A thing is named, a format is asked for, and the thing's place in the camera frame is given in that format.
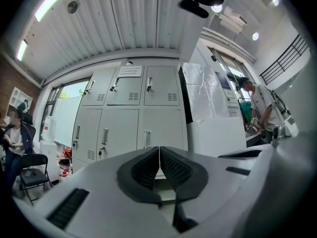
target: woman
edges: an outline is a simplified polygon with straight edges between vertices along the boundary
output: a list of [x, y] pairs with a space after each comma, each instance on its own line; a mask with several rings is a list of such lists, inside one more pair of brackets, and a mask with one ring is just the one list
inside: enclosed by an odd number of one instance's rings
[[24, 114], [21, 110], [12, 111], [11, 123], [4, 131], [6, 158], [4, 168], [5, 187], [11, 192], [16, 177], [20, 174], [20, 161], [24, 154], [33, 153], [32, 137], [28, 128], [23, 124]]

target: man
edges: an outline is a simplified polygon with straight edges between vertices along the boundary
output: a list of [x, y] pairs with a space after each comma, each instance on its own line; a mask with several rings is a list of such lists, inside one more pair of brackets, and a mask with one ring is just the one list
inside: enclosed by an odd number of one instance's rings
[[22, 123], [24, 113], [15, 110], [10, 113], [12, 122], [6, 127], [4, 137], [7, 141], [5, 148], [4, 179], [5, 188], [10, 193], [21, 167], [21, 157], [27, 153], [33, 153], [32, 137], [28, 128]]
[[251, 108], [252, 118], [258, 118], [259, 129], [264, 128], [266, 132], [266, 142], [272, 141], [272, 132], [275, 125], [284, 124], [282, 114], [275, 106], [275, 100], [269, 90], [262, 85], [255, 85], [246, 77], [238, 80], [239, 87], [247, 92], [252, 92]]
[[17, 107], [17, 109], [21, 110], [23, 113], [27, 113], [29, 111], [29, 101], [25, 99], [24, 102]]

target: plastic wrap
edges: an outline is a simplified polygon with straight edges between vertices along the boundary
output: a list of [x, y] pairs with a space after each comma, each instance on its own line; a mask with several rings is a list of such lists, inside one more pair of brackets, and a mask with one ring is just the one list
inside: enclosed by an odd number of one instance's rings
[[209, 66], [181, 63], [193, 121], [229, 117], [224, 92]]

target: round ceiling light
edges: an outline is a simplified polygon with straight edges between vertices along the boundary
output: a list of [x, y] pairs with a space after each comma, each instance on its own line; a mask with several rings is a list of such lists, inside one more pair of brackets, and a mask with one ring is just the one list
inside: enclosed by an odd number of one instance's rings
[[252, 35], [252, 39], [253, 39], [254, 41], [256, 41], [258, 38], [259, 38], [259, 33], [255, 32], [255, 33]]
[[273, 3], [275, 6], [278, 6], [278, 0], [272, 0], [272, 3]]
[[214, 12], [221, 12], [221, 10], [222, 10], [222, 5], [212, 6], [211, 9], [212, 9]]

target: jeans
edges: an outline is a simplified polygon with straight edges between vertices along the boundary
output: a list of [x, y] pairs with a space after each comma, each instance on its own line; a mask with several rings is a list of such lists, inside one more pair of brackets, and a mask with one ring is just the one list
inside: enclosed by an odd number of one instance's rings
[[4, 167], [4, 184], [5, 189], [11, 193], [14, 181], [21, 171], [21, 155], [6, 151], [5, 167]]

